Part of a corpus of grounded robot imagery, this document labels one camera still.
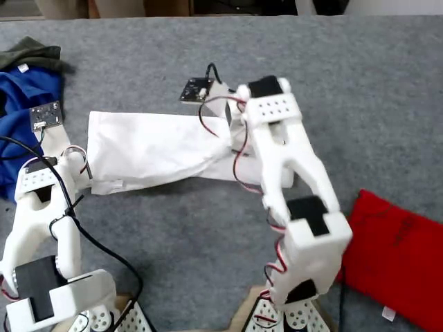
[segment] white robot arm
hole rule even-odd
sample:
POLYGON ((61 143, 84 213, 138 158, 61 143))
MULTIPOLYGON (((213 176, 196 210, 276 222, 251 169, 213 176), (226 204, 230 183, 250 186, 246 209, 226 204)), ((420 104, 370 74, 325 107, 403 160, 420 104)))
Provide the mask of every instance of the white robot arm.
MULTIPOLYGON (((84 159, 78 152, 47 158, 61 176, 69 198, 87 180, 84 159)), ((6 309, 13 332, 41 329, 83 313, 84 329, 106 331, 118 317, 114 308, 116 285, 105 270, 81 275, 80 234, 69 216, 67 202, 54 173, 36 158, 19 171, 15 193, 17 208, 9 234, 1 274, 19 300, 6 309), (57 256, 32 260, 39 245, 53 236, 57 256), (104 324, 95 323, 101 317, 104 324)))
MULTIPOLYGON (((266 304, 258 302, 258 315, 251 315, 243 331, 317 331, 318 316, 309 314, 315 310, 311 301, 334 282, 352 231, 312 149, 288 80, 265 77, 239 86, 233 97, 242 103, 228 101, 231 118, 244 125, 251 139, 262 164, 263 206, 277 223, 273 229, 282 233, 275 245, 278 260, 265 266, 267 289, 260 300, 270 301, 274 311, 263 316, 266 304), (285 200, 282 182, 288 170, 308 184, 312 196, 285 200), (272 313, 280 316, 279 322, 272 313)), ((238 143, 238 130, 231 136, 233 145, 238 143)))

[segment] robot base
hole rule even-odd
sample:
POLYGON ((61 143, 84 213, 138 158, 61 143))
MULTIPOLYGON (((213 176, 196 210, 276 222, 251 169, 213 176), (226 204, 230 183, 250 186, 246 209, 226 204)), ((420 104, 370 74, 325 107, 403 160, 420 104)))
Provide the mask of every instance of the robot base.
MULTIPOLYGON (((85 311, 82 313, 88 317, 79 315, 75 319, 68 332, 101 332, 102 326, 109 326, 113 324, 111 319, 104 313, 94 313, 93 311, 85 311)), ((155 332, 155 329, 150 324, 150 321, 145 317, 143 310, 135 303, 134 308, 128 313, 123 323, 118 327, 118 332, 155 332)))
POLYGON ((269 301, 260 298, 255 302, 242 330, 242 332, 330 331, 312 301, 287 304, 284 311, 277 312, 269 301))

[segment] blue cloth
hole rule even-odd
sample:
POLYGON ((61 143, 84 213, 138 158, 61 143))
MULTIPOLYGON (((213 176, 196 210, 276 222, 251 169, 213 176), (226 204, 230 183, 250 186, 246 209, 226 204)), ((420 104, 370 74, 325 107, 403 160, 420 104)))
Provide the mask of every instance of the blue cloth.
MULTIPOLYGON (((40 67, 30 66, 25 73, 20 73, 18 68, 0 72, 0 93, 6 97, 6 115, 0 118, 0 136, 15 138, 30 147, 37 145, 38 141, 30 126, 29 108, 60 100, 61 89, 62 77, 40 67)), ((23 148, 0 141, 1 157, 22 153, 23 148)), ((29 158, 32 157, 0 161, 0 197, 14 201, 18 172, 29 158)))

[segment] gray carpet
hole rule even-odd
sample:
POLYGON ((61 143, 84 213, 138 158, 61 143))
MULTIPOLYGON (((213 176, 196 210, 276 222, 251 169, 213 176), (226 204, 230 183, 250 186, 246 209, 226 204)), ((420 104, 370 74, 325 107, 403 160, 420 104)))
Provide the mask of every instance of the gray carpet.
MULTIPOLYGON (((288 77, 345 212, 364 187, 442 220, 442 31, 443 17, 27 21, 0 24, 0 49, 25 35, 62 47, 75 67, 66 75, 66 130, 83 146, 92 109, 195 114, 177 99, 211 61, 231 86, 288 77)), ((287 197, 304 193, 297 185, 287 197)), ((0 202, 1 243, 13 215, 14 205, 0 202)), ((78 216, 142 271, 141 304, 159 331, 227 327, 275 258, 259 198, 235 183, 192 178, 88 195, 78 216)), ((48 241, 39 254, 54 249, 48 241)), ((109 269, 119 291, 134 289, 122 266, 85 241, 83 262, 85 271, 109 269)), ((338 289, 321 302, 337 319, 338 289)), ((419 331, 402 317, 389 323, 382 308, 350 293, 345 330, 419 331)))

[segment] red bag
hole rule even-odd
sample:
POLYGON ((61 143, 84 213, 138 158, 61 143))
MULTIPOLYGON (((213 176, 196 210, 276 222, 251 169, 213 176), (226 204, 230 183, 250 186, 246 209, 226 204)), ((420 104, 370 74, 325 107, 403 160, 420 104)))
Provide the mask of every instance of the red bag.
POLYGON ((427 331, 443 331, 443 225, 366 190, 350 225, 346 284, 427 331))

